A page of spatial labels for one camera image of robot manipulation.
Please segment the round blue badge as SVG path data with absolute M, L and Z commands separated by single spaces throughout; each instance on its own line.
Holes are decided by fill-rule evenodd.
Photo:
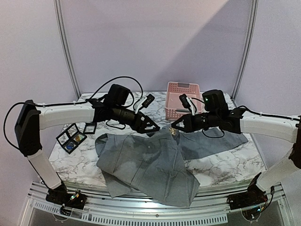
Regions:
M 72 149 L 73 149 L 73 147 L 74 147 L 74 145 L 73 145 L 73 144 L 68 144 L 68 145 L 66 146 L 66 149 L 67 149 L 67 150 L 72 150 Z

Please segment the grey button-up shirt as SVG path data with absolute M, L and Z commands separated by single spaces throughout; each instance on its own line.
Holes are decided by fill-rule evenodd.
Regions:
M 139 190 L 161 204 L 189 207 L 200 183 L 185 167 L 195 160 L 234 149 L 247 142 L 241 134 L 217 128 L 207 133 L 175 136 L 165 126 L 146 137 L 102 134 L 95 141 L 97 167 L 101 169 L 111 197 Z

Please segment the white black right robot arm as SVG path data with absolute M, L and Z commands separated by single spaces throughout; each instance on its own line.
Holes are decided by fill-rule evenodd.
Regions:
M 224 93 L 217 89 L 204 92 L 202 98 L 205 112 L 198 113 L 192 98 L 180 95 L 180 102 L 190 113 L 173 122 L 172 128 L 190 133 L 218 127 L 222 132 L 274 137 L 292 144 L 284 157 L 252 179 L 245 192 L 227 197 L 231 210 L 251 207 L 255 213 L 262 213 L 272 202 L 267 192 L 273 196 L 275 184 L 301 169 L 301 117 L 259 113 L 245 105 L 231 110 Z

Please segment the round green orange badge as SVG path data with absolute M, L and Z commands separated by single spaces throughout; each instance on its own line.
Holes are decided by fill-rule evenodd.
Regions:
M 85 139 L 85 137 L 83 135 L 77 135 L 75 137 L 75 140 L 79 143 L 81 140 Z

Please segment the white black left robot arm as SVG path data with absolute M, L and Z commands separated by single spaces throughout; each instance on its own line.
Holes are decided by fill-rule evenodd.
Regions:
M 69 192 L 58 175 L 49 157 L 51 150 L 44 151 L 42 143 L 47 140 L 43 134 L 48 128 L 54 128 L 58 136 L 63 135 L 63 125 L 75 123 L 97 124 L 116 121 L 122 126 L 129 126 L 139 134 L 156 132 L 160 127 L 141 110 L 147 108 L 155 99 L 152 94 L 141 95 L 131 105 L 125 104 L 130 89 L 113 84 L 101 97 L 92 95 L 83 101 L 37 104 L 33 100 L 18 102 L 21 106 L 14 131 L 17 141 L 16 149 L 29 161 L 34 171 L 48 189 L 46 201 L 59 205 L 60 211 L 67 214 L 68 209 L 83 210 L 87 196 L 80 190 Z

